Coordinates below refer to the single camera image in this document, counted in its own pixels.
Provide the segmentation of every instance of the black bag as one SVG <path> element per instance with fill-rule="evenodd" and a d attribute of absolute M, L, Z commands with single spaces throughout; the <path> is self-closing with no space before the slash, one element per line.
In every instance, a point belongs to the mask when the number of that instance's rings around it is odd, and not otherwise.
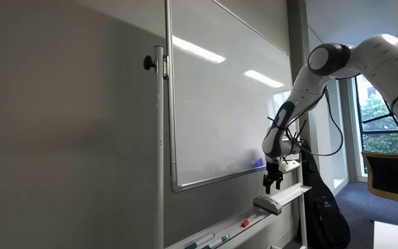
<path fill-rule="evenodd" d="M 302 145 L 311 151 L 307 142 Z M 304 194 L 308 243 L 317 249 L 344 249 L 351 240 L 348 223 L 320 177 L 314 156 L 302 151 L 302 161 L 303 185 L 311 186 Z"/>

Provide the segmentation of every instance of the robotic arm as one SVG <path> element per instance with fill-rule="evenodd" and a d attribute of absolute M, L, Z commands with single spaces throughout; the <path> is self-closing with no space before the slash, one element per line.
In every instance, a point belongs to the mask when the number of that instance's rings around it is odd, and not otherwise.
<path fill-rule="evenodd" d="M 359 74 L 380 92 L 398 118 L 398 38 L 382 34 L 368 38 L 356 47 L 342 44 L 316 47 L 308 63 L 300 69 L 290 96 L 277 112 L 262 143 L 268 171 L 264 175 L 267 194 L 275 181 L 276 188 L 280 188 L 281 158 L 299 152 L 294 141 L 282 140 L 287 126 L 294 118 L 314 108 L 328 80 Z"/>

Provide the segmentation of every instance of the window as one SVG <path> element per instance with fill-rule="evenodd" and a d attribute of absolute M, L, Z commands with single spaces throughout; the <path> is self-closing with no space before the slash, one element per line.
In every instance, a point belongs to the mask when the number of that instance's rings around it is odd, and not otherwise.
<path fill-rule="evenodd" d="M 356 77 L 356 93 L 362 149 L 375 153 L 398 153 L 398 127 L 392 117 L 363 123 L 389 114 L 382 95 L 363 75 Z"/>

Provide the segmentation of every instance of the gray carpet floor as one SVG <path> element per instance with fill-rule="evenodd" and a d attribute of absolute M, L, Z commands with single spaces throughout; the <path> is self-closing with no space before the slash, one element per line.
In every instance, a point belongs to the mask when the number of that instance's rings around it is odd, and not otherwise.
<path fill-rule="evenodd" d="M 398 224 L 398 202 L 377 197 L 368 192 L 366 183 L 348 183 L 336 201 L 351 230 L 348 249 L 372 249 L 376 219 Z M 294 238 L 283 249 L 299 249 L 300 238 Z"/>

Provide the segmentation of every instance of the red marker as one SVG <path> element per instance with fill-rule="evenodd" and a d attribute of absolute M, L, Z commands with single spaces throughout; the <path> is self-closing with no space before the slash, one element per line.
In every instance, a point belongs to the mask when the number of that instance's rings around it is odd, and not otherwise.
<path fill-rule="evenodd" d="M 242 222 L 242 224 L 240 225 L 241 227 L 246 227 L 248 226 L 248 224 L 256 217 L 256 214 L 252 214 L 250 215 L 250 217 L 248 217 L 248 219 L 244 220 L 244 222 Z"/>

